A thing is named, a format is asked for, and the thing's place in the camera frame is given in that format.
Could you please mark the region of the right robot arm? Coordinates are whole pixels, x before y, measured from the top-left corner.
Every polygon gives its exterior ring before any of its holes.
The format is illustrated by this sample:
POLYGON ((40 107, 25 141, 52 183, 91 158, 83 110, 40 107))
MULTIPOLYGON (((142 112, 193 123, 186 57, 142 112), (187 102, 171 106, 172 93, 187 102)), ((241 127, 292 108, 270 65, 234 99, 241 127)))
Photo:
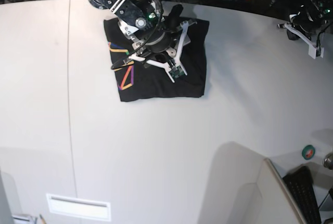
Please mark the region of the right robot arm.
POLYGON ((180 20, 184 7, 174 5, 165 16, 161 0, 91 0, 96 8, 109 10, 118 19, 123 35, 133 44, 133 50, 112 69, 127 66, 132 61, 163 68, 181 70, 181 55, 189 44, 189 27, 194 20, 180 20))

